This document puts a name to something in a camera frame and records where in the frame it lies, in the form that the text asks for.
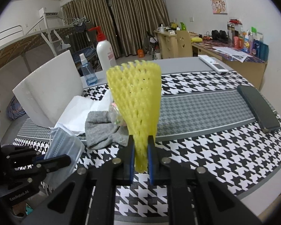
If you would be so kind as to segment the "blue face mask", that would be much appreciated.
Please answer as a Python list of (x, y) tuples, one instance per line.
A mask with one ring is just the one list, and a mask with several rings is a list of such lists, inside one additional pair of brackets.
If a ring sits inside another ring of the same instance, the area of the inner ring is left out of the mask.
[(70, 157), (71, 162), (69, 166), (49, 173), (44, 182), (53, 189), (60, 186), (74, 172), (84, 149), (85, 146), (82, 141), (71, 130), (67, 129), (63, 124), (57, 123), (51, 129), (50, 145), (44, 159), (67, 155)]

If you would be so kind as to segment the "grey cloth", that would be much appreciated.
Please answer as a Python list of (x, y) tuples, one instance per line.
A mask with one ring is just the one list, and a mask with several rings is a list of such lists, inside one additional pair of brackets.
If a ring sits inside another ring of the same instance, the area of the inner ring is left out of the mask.
[(98, 150), (110, 144), (128, 145), (127, 127), (111, 122), (108, 111), (90, 111), (85, 122), (86, 146)]

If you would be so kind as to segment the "printed plastic bag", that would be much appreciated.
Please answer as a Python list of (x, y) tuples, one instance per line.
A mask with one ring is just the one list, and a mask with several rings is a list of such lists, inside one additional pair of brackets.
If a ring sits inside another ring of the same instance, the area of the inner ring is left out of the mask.
[(120, 113), (118, 106), (115, 102), (111, 103), (109, 108), (108, 108), (108, 113), (110, 116), (110, 120), (113, 124), (120, 126), (120, 127), (125, 127), (127, 126), (122, 114)]

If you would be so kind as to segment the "yellow foam fruit net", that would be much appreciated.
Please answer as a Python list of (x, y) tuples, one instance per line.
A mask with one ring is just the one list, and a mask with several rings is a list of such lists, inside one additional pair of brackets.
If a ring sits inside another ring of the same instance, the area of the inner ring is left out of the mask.
[(124, 63), (106, 71), (108, 87), (135, 145), (136, 172), (148, 170), (148, 137), (157, 135), (160, 114), (161, 68), (152, 61)]

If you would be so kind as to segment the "houndstooth table mat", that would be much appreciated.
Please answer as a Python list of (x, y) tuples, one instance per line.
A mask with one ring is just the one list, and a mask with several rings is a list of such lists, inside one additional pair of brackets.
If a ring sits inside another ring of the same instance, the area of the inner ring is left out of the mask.
[[(188, 168), (207, 168), (242, 199), (281, 169), (281, 117), (267, 101), (280, 128), (264, 134), (238, 85), (251, 86), (236, 71), (223, 76), (211, 71), (164, 74), (156, 147)], [(49, 133), (28, 118), (13, 144), (33, 146), (45, 154)], [(77, 165), (98, 168), (120, 148), (86, 148)], [(130, 187), (117, 187), (116, 221), (165, 222), (167, 215), (166, 187), (151, 186), (147, 173), (135, 173)]]

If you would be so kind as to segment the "blue plaid quilt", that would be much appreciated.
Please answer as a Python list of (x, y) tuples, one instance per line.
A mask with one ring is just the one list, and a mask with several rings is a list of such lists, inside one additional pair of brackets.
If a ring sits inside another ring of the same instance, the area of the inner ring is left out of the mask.
[(7, 118), (9, 118), (10, 120), (16, 120), (17, 118), (22, 117), (25, 114), (25, 110), (14, 95), (6, 108)]

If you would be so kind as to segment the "white styrofoam box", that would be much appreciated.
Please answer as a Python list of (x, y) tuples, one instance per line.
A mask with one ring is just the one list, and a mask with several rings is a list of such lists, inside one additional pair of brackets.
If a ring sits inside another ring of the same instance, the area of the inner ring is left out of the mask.
[(69, 50), (49, 60), (14, 89), (13, 93), (26, 114), (39, 127), (54, 127), (65, 108), (83, 84)]

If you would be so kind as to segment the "blue spray bottle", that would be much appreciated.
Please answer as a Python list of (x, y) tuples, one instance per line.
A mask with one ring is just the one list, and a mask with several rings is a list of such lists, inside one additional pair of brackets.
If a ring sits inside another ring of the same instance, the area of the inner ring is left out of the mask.
[(98, 81), (98, 78), (94, 72), (94, 69), (92, 68), (92, 64), (87, 61), (83, 53), (81, 53), (79, 56), (81, 60), (81, 71), (85, 78), (86, 84), (88, 86), (95, 85)]

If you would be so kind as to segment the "orange floor container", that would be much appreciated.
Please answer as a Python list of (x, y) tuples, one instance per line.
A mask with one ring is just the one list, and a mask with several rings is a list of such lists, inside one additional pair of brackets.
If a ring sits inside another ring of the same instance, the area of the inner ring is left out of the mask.
[(143, 50), (138, 49), (138, 58), (143, 58), (143, 57), (145, 57), (145, 54), (144, 54)]

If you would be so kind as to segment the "white pump lotion bottle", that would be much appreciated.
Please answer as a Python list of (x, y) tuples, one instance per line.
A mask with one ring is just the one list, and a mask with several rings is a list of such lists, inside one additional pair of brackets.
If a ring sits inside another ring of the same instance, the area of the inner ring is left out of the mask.
[(96, 52), (103, 71), (117, 65), (116, 58), (111, 43), (107, 40), (100, 26), (92, 27), (87, 30), (91, 33), (96, 33)]

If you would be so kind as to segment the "white remote control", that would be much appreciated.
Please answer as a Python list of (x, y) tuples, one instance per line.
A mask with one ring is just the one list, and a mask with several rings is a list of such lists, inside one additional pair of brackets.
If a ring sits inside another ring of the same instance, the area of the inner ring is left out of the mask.
[(204, 62), (207, 66), (213, 69), (217, 74), (223, 75), (228, 73), (228, 70), (219, 64), (216, 60), (207, 55), (198, 55), (198, 58)]

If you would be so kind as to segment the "wooden smiley chair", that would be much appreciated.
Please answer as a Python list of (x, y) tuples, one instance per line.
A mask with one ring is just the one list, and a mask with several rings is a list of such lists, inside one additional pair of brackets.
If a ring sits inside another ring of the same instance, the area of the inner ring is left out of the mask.
[(191, 38), (188, 31), (176, 31), (179, 57), (193, 57)]

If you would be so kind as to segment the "black phone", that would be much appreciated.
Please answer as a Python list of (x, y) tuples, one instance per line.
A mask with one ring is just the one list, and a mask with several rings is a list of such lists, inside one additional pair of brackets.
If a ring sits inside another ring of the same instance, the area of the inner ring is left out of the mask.
[(247, 103), (264, 134), (279, 130), (280, 123), (276, 115), (256, 88), (238, 85), (237, 91)]

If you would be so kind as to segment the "metal bunk bed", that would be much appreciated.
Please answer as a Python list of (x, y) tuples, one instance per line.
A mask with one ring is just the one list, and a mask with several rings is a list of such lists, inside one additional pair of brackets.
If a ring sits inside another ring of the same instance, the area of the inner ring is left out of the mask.
[(88, 30), (94, 23), (86, 17), (63, 18), (61, 12), (41, 12), (40, 19), (27, 32), (15, 25), (0, 32), (0, 69), (19, 56), (41, 45), (48, 45), (52, 54), (74, 49), (77, 36), (89, 40)]

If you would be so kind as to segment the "white papers on desk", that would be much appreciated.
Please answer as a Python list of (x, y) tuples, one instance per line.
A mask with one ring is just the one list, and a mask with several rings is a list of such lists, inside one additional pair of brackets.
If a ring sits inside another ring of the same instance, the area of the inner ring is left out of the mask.
[(236, 60), (238, 60), (240, 62), (244, 62), (248, 57), (251, 57), (251, 55), (249, 55), (249, 54), (247, 54), (245, 52), (236, 50), (234, 48), (229, 48), (229, 47), (213, 47), (213, 49), (216, 52), (220, 52), (222, 54), (228, 55), (228, 56), (232, 57), (233, 59), (236, 59)]

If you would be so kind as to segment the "light wooden desk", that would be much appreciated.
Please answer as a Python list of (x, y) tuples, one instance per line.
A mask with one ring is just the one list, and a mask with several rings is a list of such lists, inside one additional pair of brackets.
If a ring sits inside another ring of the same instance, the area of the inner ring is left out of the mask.
[[(169, 32), (154, 31), (159, 41), (161, 57), (163, 59), (178, 58), (178, 43), (176, 34)], [(192, 43), (193, 56), (208, 55), (215, 57), (224, 64), (244, 76), (257, 89), (261, 89), (263, 75), (267, 68), (267, 62), (257, 57), (248, 57), (244, 62), (240, 62), (232, 57), (216, 52), (213, 47), (226, 47), (226, 44), (213, 41), (202, 41)]]

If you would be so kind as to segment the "brown curtains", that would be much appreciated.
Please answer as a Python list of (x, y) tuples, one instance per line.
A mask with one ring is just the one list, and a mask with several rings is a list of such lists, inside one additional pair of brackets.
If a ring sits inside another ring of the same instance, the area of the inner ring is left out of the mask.
[(100, 26), (116, 57), (136, 55), (148, 32), (170, 23), (164, 0), (72, 0), (62, 12)]

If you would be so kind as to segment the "toiletry bottles cluster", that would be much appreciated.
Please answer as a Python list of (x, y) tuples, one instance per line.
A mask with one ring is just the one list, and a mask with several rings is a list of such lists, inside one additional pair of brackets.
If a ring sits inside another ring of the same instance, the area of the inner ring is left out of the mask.
[(263, 42), (263, 34), (255, 27), (244, 30), (242, 22), (238, 19), (232, 18), (227, 23), (227, 42), (244, 53), (268, 61), (269, 46)]

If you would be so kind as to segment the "anime girl wall poster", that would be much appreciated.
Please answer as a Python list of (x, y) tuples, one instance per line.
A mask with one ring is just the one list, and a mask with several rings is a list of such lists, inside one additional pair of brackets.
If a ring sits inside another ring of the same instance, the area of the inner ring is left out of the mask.
[(213, 14), (227, 14), (226, 0), (211, 0)]

